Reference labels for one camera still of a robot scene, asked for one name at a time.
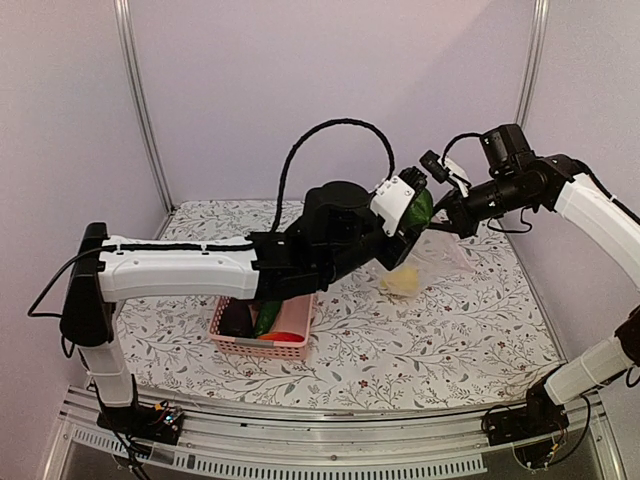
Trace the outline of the yellow pepper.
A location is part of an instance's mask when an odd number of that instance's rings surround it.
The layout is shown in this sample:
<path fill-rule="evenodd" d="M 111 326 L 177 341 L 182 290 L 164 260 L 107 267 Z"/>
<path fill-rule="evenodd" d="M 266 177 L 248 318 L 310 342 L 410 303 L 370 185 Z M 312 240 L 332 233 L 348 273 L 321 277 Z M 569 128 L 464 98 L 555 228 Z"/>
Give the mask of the yellow pepper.
<path fill-rule="evenodd" d="M 416 296 L 421 290 L 419 270 L 412 266 L 398 267 L 381 277 L 380 286 L 395 296 Z"/>

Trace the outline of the dark green pepper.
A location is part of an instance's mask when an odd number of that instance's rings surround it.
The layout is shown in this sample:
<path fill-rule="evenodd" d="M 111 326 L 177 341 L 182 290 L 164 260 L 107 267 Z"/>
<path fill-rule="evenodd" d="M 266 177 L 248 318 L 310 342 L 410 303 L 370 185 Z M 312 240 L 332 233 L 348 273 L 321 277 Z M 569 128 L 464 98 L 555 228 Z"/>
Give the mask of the dark green pepper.
<path fill-rule="evenodd" d="M 409 231 L 423 232 L 433 217 L 433 199 L 428 189 L 422 190 L 411 201 L 398 225 L 403 234 Z"/>

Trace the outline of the clear zip top bag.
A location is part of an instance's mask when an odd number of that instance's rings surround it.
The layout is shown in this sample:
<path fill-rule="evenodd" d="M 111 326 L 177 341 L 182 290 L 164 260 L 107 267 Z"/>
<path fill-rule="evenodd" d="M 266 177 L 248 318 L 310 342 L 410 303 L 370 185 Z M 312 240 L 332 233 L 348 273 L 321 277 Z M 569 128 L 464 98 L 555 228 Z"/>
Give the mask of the clear zip top bag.
<path fill-rule="evenodd" d="M 406 260 L 398 267 L 401 266 L 412 266 L 419 270 L 421 290 L 416 296 L 444 277 L 463 275 L 474 271 L 465 258 L 462 248 L 458 245 L 458 238 L 451 233 L 435 230 L 427 230 L 422 234 Z M 368 269 L 373 277 L 374 285 L 379 287 L 383 293 L 390 294 L 380 286 L 381 277 L 389 271 L 377 260 L 373 260 Z"/>

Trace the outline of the pink plastic basket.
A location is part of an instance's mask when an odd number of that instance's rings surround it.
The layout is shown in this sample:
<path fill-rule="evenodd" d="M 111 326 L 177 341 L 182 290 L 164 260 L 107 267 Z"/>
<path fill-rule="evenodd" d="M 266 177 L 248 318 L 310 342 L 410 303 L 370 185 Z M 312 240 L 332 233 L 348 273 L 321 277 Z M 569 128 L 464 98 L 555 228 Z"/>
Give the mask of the pink plastic basket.
<path fill-rule="evenodd" d="M 230 302 L 230 298 L 228 297 L 217 297 L 213 305 L 208 309 L 204 309 L 202 314 L 205 319 L 210 321 L 210 339 L 222 353 L 302 360 L 307 354 L 315 300 L 315 295 L 306 295 L 285 301 L 270 331 L 285 331 L 303 335 L 305 340 L 299 343 L 264 341 L 220 335 L 219 320 L 224 308 Z"/>

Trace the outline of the green cucumber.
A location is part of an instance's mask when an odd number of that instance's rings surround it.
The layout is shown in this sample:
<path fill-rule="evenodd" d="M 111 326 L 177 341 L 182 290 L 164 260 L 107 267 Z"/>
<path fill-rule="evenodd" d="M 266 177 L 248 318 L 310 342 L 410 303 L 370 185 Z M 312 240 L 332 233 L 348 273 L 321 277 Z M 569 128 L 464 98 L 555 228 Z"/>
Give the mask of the green cucumber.
<path fill-rule="evenodd" d="M 271 331 L 280 314 L 282 304 L 282 300 L 266 301 L 261 304 L 254 324 L 253 335 L 255 338 L 266 335 Z"/>

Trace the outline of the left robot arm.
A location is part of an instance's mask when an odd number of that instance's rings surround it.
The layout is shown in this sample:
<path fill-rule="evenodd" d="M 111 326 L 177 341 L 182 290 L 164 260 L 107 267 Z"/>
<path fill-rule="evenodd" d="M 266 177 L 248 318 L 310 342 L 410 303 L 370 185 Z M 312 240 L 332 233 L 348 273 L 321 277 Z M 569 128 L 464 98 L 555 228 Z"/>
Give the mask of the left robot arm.
<path fill-rule="evenodd" d="M 116 338 L 117 303 L 189 295 L 284 301 L 325 291 L 372 259 L 395 268 L 421 234 L 406 221 L 425 191 L 423 181 L 398 175 L 372 192 L 333 181 L 308 191 L 285 231 L 210 242 L 128 239 L 92 223 L 72 262 L 60 331 L 79 348 L 111 419 L 141 433 L 149 415 Z"/>

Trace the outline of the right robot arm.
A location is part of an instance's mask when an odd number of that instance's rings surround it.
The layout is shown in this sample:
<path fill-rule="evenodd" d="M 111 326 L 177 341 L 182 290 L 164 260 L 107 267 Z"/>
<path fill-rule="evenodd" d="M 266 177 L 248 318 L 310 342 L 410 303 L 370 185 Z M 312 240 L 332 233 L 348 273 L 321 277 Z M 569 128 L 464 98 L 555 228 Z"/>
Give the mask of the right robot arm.
<path fill-rule="evenodd" d="M 639 218 L 584 162 L 564 154 L 537 155 L 517 124 L 503 124 L 475 137 L 489 165 L 491 178 L 485 183 L 471 185 L 446 154 L 427 151 L 420 160 L 438 183 L 453 187 L 434 207 L 444 211 L 447 220 L 433 224 L 433 229 L 468 238 L 482 221 L 545 208 L 578 227 L 633 283 L 639 281 Z M 527 398 L 536 399 L 518 412 L 517 427 L 524 435 L 539 435 L 554 422 L 555 406 L 605 386 L 638 364 L 639 312 L 633 310 L 611 337 L 529 389 Z"/>

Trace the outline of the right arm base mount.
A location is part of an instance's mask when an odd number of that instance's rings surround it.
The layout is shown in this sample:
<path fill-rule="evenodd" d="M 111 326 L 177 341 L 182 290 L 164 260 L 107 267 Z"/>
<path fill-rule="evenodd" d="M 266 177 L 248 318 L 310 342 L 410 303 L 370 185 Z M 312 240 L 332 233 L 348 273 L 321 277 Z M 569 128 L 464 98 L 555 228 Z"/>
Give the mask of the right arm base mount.
<path fill-rule="evenodd" d="M 556 405 L 551 400 L 543 380 L 527 390 L 523 406 L 491 408 L 481 420 L 481 430 L 491 446 L 560 432 L 568 426 L 564 406 Z"/>

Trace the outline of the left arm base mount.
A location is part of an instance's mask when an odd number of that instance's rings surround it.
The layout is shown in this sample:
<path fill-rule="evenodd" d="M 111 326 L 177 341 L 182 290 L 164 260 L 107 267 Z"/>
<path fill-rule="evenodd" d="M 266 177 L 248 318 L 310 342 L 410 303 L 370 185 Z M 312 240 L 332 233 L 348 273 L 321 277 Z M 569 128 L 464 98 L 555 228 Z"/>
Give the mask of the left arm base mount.
<path fill-rule="evenodd" d="M 167 401 L 145 406 L 139 403 L 137 393 L 125 407 L 106 406 L 100 395 L 97 398 L 99 427 L 134 439 L 167 445 L 178 443 L 184 423 L 184 411 L 179 406 L 170 406 Z"/>

